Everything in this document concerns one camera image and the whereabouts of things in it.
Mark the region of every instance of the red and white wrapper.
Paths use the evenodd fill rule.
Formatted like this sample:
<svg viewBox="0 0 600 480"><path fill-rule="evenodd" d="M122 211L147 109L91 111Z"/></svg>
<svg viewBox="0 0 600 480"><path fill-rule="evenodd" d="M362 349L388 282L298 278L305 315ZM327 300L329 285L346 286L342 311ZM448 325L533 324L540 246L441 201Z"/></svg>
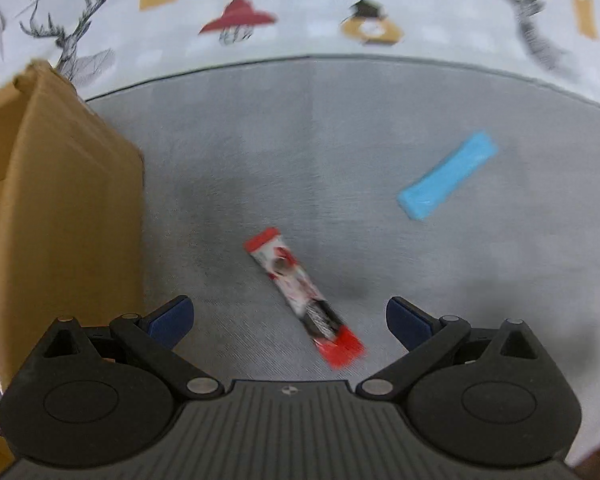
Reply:
<svg viewBox="0 0 600 480"><path fill-rule="evenodd" d="M331 367L345 367L364 353L360 340L331 309L278 229L265 229L245 242L244 248L276 283Z"/></svg>

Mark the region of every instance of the red lampshade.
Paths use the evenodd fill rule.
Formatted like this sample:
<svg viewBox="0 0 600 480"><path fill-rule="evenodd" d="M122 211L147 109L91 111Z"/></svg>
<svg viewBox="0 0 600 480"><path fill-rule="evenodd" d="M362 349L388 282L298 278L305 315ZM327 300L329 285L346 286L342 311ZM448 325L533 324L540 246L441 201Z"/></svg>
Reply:
<svg viewBox="0 0 600 480"><path fill-rule="evenodd" d="M277 20L273 14L254 10L249 0L231 0L229 5L224 8L222 16L207 23L200 29L199 34L231 27L269 25Z"/></svg>

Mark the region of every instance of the gray surface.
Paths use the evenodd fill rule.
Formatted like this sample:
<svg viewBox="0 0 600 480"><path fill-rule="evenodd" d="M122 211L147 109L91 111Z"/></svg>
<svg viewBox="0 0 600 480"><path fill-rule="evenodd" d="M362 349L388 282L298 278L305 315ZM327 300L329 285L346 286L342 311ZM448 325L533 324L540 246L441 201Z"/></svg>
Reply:
<svg viewBox="0 0 600 480"><path fill-rule="evenodd" d="M177 294L177 351L221 379L357 383L404 350L401 295L474 326L529 323L600 441L600 108L471 70L293 60L148 83L90 102L146 164L147 309ZM500 153L425 222L396 194L485 129ZM242 249L280 228L366 358L333 372Z"/></svg>
<svg viewBox="0 0 600 480"><path fill-rule="evenodd" d="M45 480L575 480L557 462L519 471L461 465L425 447L396 406L363 400L343 382L236 383L190 402L171 431L139 456L92 471L21 461L2 478Z"/></svg>

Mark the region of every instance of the yellow and black pendant lamp print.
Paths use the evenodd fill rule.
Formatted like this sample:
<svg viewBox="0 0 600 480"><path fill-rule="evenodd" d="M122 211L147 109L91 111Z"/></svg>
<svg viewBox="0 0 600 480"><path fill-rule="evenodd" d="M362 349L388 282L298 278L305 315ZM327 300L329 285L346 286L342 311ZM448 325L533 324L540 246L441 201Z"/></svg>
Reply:
<svg viewBox="0 0 600 480"><path fill-rule="evenodd" d="M397 43L404 33L386 14L382 6L372 0L360 0L351 6L353 15L340 25L340 30L346 36L363 44Z"/></svg>
<svg viewBox="0 0 600 480"><path fill-rule="evenodd" d="M596 11L594 0L571 0L573 13L576 18L578 32L590 40L598 39L598 28L596 27Z"/></svg>

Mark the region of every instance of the blue gripper pad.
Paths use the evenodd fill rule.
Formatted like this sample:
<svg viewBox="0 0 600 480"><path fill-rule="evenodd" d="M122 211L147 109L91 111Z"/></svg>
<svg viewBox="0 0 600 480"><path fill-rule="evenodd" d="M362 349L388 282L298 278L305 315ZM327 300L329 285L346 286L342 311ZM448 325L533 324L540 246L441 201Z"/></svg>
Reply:
<svg viewBox="0 0 600 480"><path fill-rule="evenodd" d="M391 298L386 304L386 325L409 352L440 329L437 319L398 297Z"/></svg>
<svg viewBox="0 0 600 480"><path fill-rule="evenodd" d="M149 320L145 331L169 349L176 346L193 327L193 304L187 296L174 298L156 313L158 316Z"/></svg>
<svg viewBox="0 0 600 480"><path fill-rule="evenodd" d="M497 152L498 147L485 132L473 134L416 184L403 189L398 194L398 203L410 218L426 218L464 179Z"/></svg>

